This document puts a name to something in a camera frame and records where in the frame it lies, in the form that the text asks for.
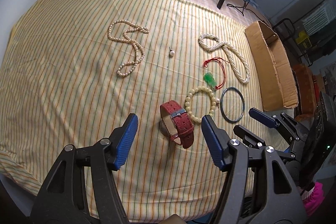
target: beaded pearl necklace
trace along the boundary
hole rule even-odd
[[[206,93],[208,93],[210,99],[211,99],[211,109],[209,111],[209,115],[212,117],[213,114],[215,113],[215,109],[216,109],[216,105],[219,104],[219,98],[215,97],[215,94],[212,92],[211,89],[205,87],[205,86],[198,86],[195,89],[191,89],[188,93],[187,98],[185,99],[185,103],[184,105],[186,106],[185,110],[187,111],[190,120],[194,121],[194,122],[198,122],[201,123],[202,119],[199,117],[196,117],[192,111],[191,111],[191,101],[192,101],[192,97],[195,93],[199,92],[199,91],[204,91]]]
[[[217,43],[213,46],[208,46],[203,42],[204,38],[210,38],[215,40]],[[243,83],[243,84],[247,84],[250,81],[250,67],[247,63],[247,61],[245,60],[244,56],[242,56],[242,54],[240,52],[238,52],[238,50],[230,45],[229,43],[227,43],[226,41],[220,41],[218,37],[215,37],[213,34],[209,34],[209,33],[203,33],[199,38],[198,38],[198,42],[199,45],[207,50],[208,52],[213,52],[214,50],[217,50],[218,48],[222,47],[224,52],[226,53],[227,58],[229,59],[229,62],[231,64],[231,67],[233,69],[233,72],[235,73],[236,77],[238,78],[239,82]],[[233,52],[235,55],[237,55],[237,57],[241,60],[241,62],[244,65],[245,71],[246,71],[246,78],[244,79],[241,74],[239,73],[236,63],[233,60],[232,57],[232,53]]]
[[[112,27],[113,27],[113,25],[115,25],[115,24],[117,24],[117,23],[126,23],[126,24],[128,24],[128,25],[130,25],[130,26],[132,26],[132,27],[135,27],[135,28],[134,28],[134,29],[129,28],[129,29],[127,29],[126,31],[124,31],[123,36],[125,37],[125,39],[112,37],[112,36],[111,36]],[[148,28],[146,28],[146,27],[142,27],[141,25],[137,25],[137,24],[134,24],[134,23],[132,23],[132,22],[130,22],[130,21],[128,21],[128,20],[123,20],[123,19],[122,19],[122,20],[114,21],[114,22],[112,22],[112,24],[109,26],[108,37],[109,37],[110,40],[112,40],[112,41],[118,41],[118,42],[126,42],[126,43],[130,43],[130,44],[132,44],[132,46],[133,46],[134,49],[135,49],[135,61],[128,61],[128,62],[122,63],[122,64],[120,65],[120,67],[118,68],[118,70],[117,70],[117,73],[118,73],[119,76],[123,76],[123,77],[125,77],[125,76],[127,76],[127,75],[130,75],[130,74],[132,73],[132,71],[134,71],[134,69],[136,68],[136,66],[137,66],[138,64],[140,64],[140,62],[143,60],[143,58],[144,58],[144,56],[145,56],[145,52],[144,52],[143,47],[142,47],[136,40],[131,39],[131,38],[127,35],[128,32],[136,32],[136,31],[140,31],[140,32],[143,32],[143,33],[149,33],[149,29],[148,29]],[[140,58],[139,58],[139,55],[138,55],[138,50],[139,50],[139,49],[140,49],[141,54],[142,54]],[[131,68],[129,71],[127,71],[126,73],[121,73],[120,70],[121,70],[123,67],[127,66],[127,65],[133,65],[133,66],[132,66],[132,68]]]

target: blue gripper pad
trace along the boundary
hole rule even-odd
[[[137,115],[133,115],[131,121],[125,128],[124,135],[122,136],[117,146],[117,156],[114,162],[115,168],[117,170],[119,170],[120,167],[125,164],[137,130],[138,117]]]
[[[205,141],[208,145],[212,161],[215,166],[222,170],[225,166],[223,162],[223,149],[216,137],[214,130],[205,117],[202,118],[201,128]]]
[[[276,120],[273,117],[268,116],[264,112],[260,111],[259,109],[256,109],[252,107],[249,110],[249,116],[258,122],[261,122],[263,125],[267,126],[268,128],[277,128],[278,124]]]

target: cardboard box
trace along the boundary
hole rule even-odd
[[[264,111],[298,106],[296,85],[278,35],[261,21],[245,29],[258,73]]]

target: wristwatch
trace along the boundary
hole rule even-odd
[[[187,111],[172,100],[160,105],[160,114],[163,135],[183,148],[189,148],[194,142],[194,125]]]

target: green jade pendant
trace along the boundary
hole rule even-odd
[[[204,77],[203,77],[204,81],[211,86],[211,88],[215,88],[215,86],[217,86],[216,81],[214,80],[211,72],[207,72]]]

